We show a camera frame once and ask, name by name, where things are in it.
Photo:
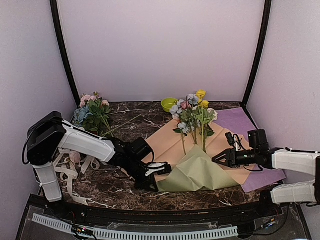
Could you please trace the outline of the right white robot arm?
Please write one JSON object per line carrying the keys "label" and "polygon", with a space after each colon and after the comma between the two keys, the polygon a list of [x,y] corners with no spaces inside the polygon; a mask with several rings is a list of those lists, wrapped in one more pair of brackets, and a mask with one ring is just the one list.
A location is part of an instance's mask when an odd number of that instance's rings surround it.
{"label": "right white robot arm", "polygon": [[292,148],[270,148],[263,129],[248,132],[249,147],[245,149],[239,136],[225,134],[228,148],[212,158],[212,162],[228,168],[257,165],[257,172],[264,169],[289,170],[313,176],[311,181],[282,184],[270,191],[270,197],[255,205],[255,213],[266,217],[274,210],[275,204],[306,203],[309,206],[320,204],[320,152],[296,150]]}

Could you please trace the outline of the small blue flower stem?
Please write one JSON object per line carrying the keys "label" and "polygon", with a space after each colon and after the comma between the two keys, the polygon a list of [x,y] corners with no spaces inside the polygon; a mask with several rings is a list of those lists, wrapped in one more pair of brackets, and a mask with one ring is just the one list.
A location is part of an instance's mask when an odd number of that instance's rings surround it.
{"label": "small blue flower stem", "polygon": [[185,122],[180,122],[177,124],[176,128],[173,129],[173,131],[177,134],[180,134],[181,141],[182,141],[183,153],[184,153],[184,155],[186,155],[187,151],[186,151],[186,146],[185,146],[185,137],[187,137],[190,132],[189,127],[187,126],[187,124]]}

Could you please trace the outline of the yellow fake flower stem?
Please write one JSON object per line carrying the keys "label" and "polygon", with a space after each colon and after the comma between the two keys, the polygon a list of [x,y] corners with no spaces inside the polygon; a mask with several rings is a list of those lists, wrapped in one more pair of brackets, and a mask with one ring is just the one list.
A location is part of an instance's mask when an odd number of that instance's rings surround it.
{"label": "yellow fake flower stem", "polygon": [[194,110],[195,123],[200,131],[202,150],[206,153],[206,140],[214,134],[214,131],[210,127],[210,123],[213,121],[215,116],[213,113],[208,111],[209,101],[205,100],[206,91],[200,89],[195,95],[198,98],[197,106]]}

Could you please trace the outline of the peach and green wrapping paper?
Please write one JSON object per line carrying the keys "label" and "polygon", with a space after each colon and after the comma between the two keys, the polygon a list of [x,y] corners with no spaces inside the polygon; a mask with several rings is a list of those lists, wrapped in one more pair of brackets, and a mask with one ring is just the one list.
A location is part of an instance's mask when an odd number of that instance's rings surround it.
{"label": "peach and green wrapping paper", "polygon": [[230,148],[225,134],[228,129],[211,123],[213,136],[206,139],[206,151],[201,143],[194,144],[188,135],[181,137],[173,130],[177,121],[171,120],[146,141],[154,151],[143,161],[149,163],[167,162],[171,165],[171,173],[155,175],[160,192],[195,192],[199,190],[219,190],[243,185],[255,165],[229,168],[212,162],[212,158]]}

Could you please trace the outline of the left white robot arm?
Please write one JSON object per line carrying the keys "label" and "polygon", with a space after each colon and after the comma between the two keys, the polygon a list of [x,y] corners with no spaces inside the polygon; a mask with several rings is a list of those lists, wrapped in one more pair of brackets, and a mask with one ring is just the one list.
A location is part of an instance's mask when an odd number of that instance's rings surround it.
{"label": "left white robot arm", "polygon": [[62,200],[53,164],[57,149],[76,151],[120,167],[134,179],[134,187],[139,190],[158,192],[155,175],[172,171],[168,162],[143,162],[148,155],[155,154],[143,138],[124,142],[115,137],[99,137],[72,125],[62,118],[60,112],[53,111],[28,130],[22,149],[22,163],[32,165],[44,195],[51,203],[51,210],[60,218],[67,218],[71,208]]}

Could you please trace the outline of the white and red flower stem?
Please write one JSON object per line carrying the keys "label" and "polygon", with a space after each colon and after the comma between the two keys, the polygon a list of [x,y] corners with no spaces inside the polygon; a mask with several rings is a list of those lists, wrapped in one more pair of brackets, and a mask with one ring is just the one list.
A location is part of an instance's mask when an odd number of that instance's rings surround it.
{"label": "white and red flower stem", "polygon": [[218,119],[218,113],[213,108],[200,107],[200,135],[202,150],[206,153],[206,141],[208,137],[212,137],[215,131],[212,129],[211,124]]}

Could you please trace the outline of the blue fake flower stem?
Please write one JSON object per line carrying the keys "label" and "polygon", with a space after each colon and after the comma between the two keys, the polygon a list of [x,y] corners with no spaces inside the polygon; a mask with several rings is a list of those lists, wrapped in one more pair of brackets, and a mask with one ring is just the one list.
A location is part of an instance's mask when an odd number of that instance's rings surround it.
{"label": "blue fake flower stem", "polygon": [[196,124],[196,114],[194,110],[197,108],[198,105],[198,98],[195,94],[190,93],[188,94],[185,99],[180,99],[170,109],[170,113],[172,118],[177,121],[178,123],[185,122],[189,128],[189,133],[187,136],[191,136],[193,143],[195,145],[198,144],[198,137],[197,133],[200,132]]}

